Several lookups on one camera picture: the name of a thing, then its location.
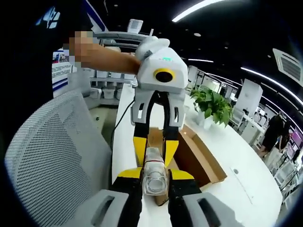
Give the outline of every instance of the potted plant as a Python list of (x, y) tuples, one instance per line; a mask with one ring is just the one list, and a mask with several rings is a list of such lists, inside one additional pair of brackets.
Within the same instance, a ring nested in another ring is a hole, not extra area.
[(212, 91), (207, 87), (194, 88), (190, 96), (195, 99), (195, 110), (199, 112), (197, 123), (203, 123), (205, 129), (209, 129), (212, 122), (221, 124), (225, 127), (232, 117), (232, 106), (222, 95)]

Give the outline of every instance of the black cable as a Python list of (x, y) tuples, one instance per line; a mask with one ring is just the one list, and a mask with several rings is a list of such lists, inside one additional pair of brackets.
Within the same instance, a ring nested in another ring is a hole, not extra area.
[(122, 117), (120, 118), (118, 124), (114, 127), (113, 129), (113, 132), (112, 132), (112, 136), (111, 136), (111, 139), (110, 139), (110, 148), (113, 150), (113, 138), (114, 138), (114, 133), (115, 133), (115, 130), (116, 128), (118, 127), (118, 125), (120, 124), (120, 122), (122, 121), (127, 109), (134, 103), (134, 99), (133, 101), (127, 106), (127, 108), (125, 109), (124, 113), (122, 114)]

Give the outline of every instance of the floor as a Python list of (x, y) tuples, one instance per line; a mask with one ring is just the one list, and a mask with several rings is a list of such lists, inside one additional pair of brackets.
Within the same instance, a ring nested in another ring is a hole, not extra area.
[(110, 145), (111, 134), (115, 127), (117, 110), (116, 108), (107, 107), (97, 107), (89, 110), (93, 121), (96, 123), (97, 128), (108, 145)]

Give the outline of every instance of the black shirt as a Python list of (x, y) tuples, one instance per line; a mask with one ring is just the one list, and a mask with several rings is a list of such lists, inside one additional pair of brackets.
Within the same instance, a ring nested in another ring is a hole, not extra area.
[(92, 23), (82, 0), (21, 1), (15, 7), (18, 33), (12, 36), (13, 70), (6, 85), (14, 95), (6, 97), (1, 134), (7, 149), (23, 122), (53, 98), (53, 52), (68, 43), (75, 31), (91, 31)]

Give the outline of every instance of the cardboard box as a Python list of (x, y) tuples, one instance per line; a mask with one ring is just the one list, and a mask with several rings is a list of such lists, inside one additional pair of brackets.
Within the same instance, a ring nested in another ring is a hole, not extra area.
[[(179, 132), (178, 140), (179, 146), (168, 169), (180, 169), (188, 172), (195, 178), (201, 190), (226, 178), (226, 173), (210, 150), (189, 127), (184, 125), (183, 130)], [(162, 153), (162, 141), (162, 130), (150, 128), (147, 146), (156, 147)], [(167, 194), (155, 196), (158, 206), (163, 205), (167, 200)]]
[(174, 159), (180, 170), (191, 174), (199, 187), (223, 181), (226, 173), (201, 138), (184, 125), (178, 135), (179, 145)]

